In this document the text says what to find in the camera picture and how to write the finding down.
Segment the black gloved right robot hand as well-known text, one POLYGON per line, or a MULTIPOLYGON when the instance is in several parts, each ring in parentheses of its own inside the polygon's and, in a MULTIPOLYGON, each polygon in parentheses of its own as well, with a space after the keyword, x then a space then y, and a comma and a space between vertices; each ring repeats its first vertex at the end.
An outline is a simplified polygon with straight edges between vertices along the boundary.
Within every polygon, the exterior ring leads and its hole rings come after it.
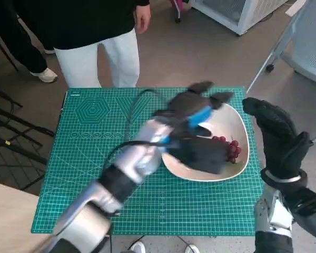
POLYGON ((262 132, 265 168, 279 179, 299 175, 301 163, 310 146, 310 135, 298 133, 289 114, 266 100, 246 98, 243 110, 256 119, 262 132))

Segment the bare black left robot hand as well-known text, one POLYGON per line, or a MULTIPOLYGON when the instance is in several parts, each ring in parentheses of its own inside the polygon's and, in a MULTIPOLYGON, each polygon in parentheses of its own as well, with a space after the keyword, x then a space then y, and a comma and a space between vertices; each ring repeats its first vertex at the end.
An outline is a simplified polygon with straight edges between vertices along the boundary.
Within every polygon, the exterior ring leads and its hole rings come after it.
POLYGON ((184 92, 168 101, 166 108, 154 112, 153 116, 171 126, 177 133, 210 137, 211 132, 200 126, 200 123, 233 97, 233 92, 215 92, 209 97, 203 96, 213 85, 211 81, 191 84, 184 92))

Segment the person's hand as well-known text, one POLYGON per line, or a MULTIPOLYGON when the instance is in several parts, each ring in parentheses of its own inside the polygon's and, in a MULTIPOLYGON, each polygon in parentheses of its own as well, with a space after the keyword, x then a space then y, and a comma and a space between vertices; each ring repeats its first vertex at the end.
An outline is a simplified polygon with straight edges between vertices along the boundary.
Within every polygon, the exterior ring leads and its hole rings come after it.
POLYGON ((151 21, 151 9, 150 5, 137 6, 135 11, 136 17, 136 31, 139 34, 143 34, 147 29, 151 21))

